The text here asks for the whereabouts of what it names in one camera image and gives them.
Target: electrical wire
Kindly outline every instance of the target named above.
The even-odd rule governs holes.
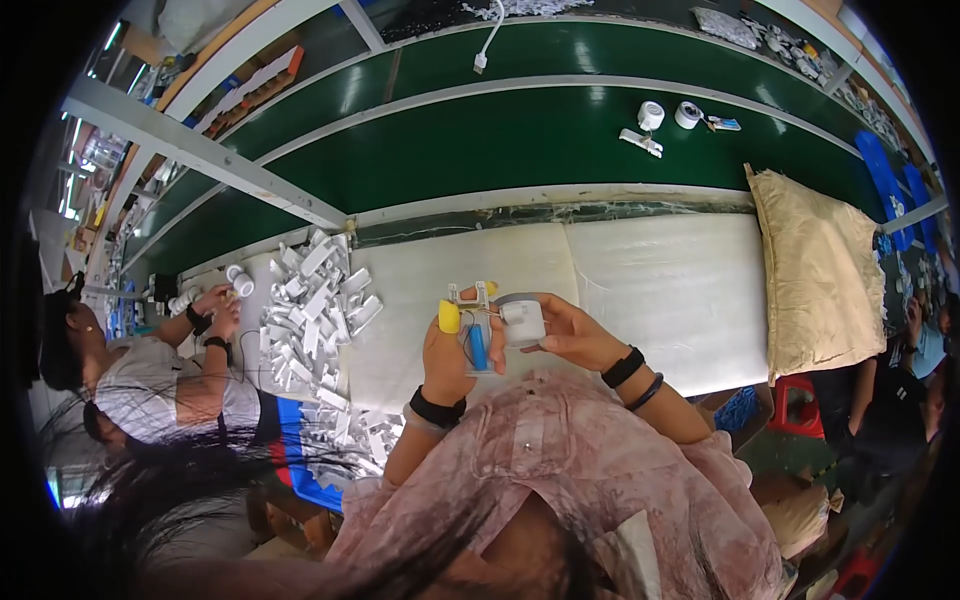
[[[496,25],[493,26],[493,31],[490,32],[489,36],[487,36],[487,41],[480,50],[480,54],[484,56],[487,55],[487,48],[490,47],[490,42],[493,41],[493,36],[496,36],[496,30],[500,29],[500,25],[503,25],[503,17],[507,14],[507,11],[503,8],[503,3],[500,2],[500,0],[496,0],[496,6],[500,9],[500,18],[496,20]]]
[[[496,19],[496,25],[493,26],[493,31],[487,36],[487,41],[484,42],[483,48],[473,57],[473,70],[476,71],[477,74],[482,74],[483,70],[487,67],[487,49],[490,48],[490,42],[493,41],[493,36],[496,36],[497,30],[499,30],[500,25],[503,24],[503,17],[507,14],[506,9],[503,8],[503,2],[496,0],[496,6],[500,9],[500,16]]]

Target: bangle bracelet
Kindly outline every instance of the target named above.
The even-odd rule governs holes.
[[[403,418],[406,420],[406,426],[413,425],[418,429],[425,429],[427,431],[432,431],[442,436],[445,436],[446,434],[448,434],[450,432],[450,429],[452,429],[452,427],[450,428],[440,427],[439,425],[436,425],[424,419],[423,417],[421,417],[420,415],[414,412],[414,409],[410,407],[410,402],[407,402],[406,404],[403,405]]]
[[[626,409],[633,413],[636,409],[646,404],[647,400],[659,392],[661,385],[663,385],[663,373],[659,372],[657,373],[657,376],[654,377],[654,382],[650,384],[650,387],[647,389],[647,391],[643,393],[643,396],[639,397],[633,403],[628,404]]]

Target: red plastic stool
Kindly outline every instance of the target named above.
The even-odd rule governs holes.
[[[813,396],[813,400],[804,404],[804,408],[800,412],[799,423],[787,420],[786,403],[791,388],[804,390]],[[805,373],[784,375],[777,379],[774,417],[767,423],[767,427],[774,431],[807,436],[808,438],[824,437],[824,426],[820,423],[820,406],[817,404],[817,397],[813,394],[813,383]]]

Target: fluorescent light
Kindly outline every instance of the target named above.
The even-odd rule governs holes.
[[[104,50],[110,49],[110,44],[113,43],[113,39],[117,37],[117,34],[119,33],[120,33],[120,23],[118,22],[116,25],[113,26],[113,33],[110,34],[110,37],[107,38],[107,43],[104,45]]]
[[[77,143],[77,137],[80,136],[80,125],[83,121],[83,119],[77,119],[77,129],[73,131],[73,141],[70,142],[71,146]]]
[[[136,80],[140,79],[140,76],[143,75],[143,69],[145,68],[147,68],[146,62],[144,62],[143,65],[140,67],[140,70],[136,72],[136,77],[133,78],[133,83],[131,83],[130,87],[127,88],[128,94],[133,91],[133,87],[136,85]]]

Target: white foam sheet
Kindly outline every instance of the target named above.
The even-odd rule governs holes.
[[[683,396],[767,378],[763,249],[753,215],[566,227],[580,306]]]
[[[494,280],[498,295],[552,292],[576,301],[577,287],[564,226],[539,224],[487,229],[354,251],[351,269],[367,267],[384,308],[344,348],[352,402],[360,408],[398,414],[423,383],[423,336],[437,315],[446,285],[464,289]],[[543,352],[508,350],[508,376],[565,363]],[[475,394],[497,385],[482,377]]]

